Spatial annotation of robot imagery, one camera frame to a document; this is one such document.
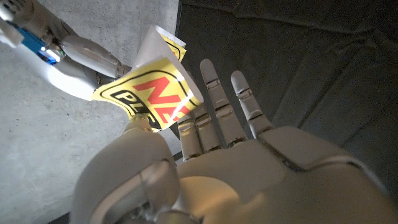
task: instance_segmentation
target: concrete wall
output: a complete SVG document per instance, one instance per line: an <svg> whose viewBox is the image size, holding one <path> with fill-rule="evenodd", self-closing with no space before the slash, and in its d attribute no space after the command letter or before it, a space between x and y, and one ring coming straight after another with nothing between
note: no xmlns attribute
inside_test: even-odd
<svg viewBox="0 0 398 224"><path fill-rule="evenodd" d="M175 32L178 0L40 2L125 64L151 24ZM0 223L47 223L69 211L81 170L128 119L121 108L49 85L6 45L0 51ZM170 130L161 134L180 151Z"/></svg>

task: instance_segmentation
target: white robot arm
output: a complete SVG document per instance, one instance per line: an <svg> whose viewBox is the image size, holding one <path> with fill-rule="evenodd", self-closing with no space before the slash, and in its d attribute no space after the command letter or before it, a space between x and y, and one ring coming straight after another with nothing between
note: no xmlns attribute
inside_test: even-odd
<svg viewBox="0 0 398 224"><path fill-rule="evenodd" d="M84 100L131 69L37 0L0 0L0 41L49 83Z"/></svg>

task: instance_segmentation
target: yellow paper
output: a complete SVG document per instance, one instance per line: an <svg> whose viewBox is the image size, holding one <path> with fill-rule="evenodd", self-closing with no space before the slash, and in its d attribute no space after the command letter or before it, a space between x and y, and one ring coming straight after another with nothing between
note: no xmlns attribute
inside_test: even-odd
<svg viewBox="0 0 398 224"><path fill-rule="evenodd" d="M187 50L185 50L183 47L179 46L177 43L167 38L165 35L163 34L160 35L166 41L167 45L169 45L170 49L172 49L172 52L175 54L178 60L181 62Z"/></svg>
<svg viewBox="0 0 398 224"><path fill-rule="evenodd" d="M167 58L99 87L92 99L122 107L129 118L136 113L146 114L153 131L170 127L200 104Z"/></svg>

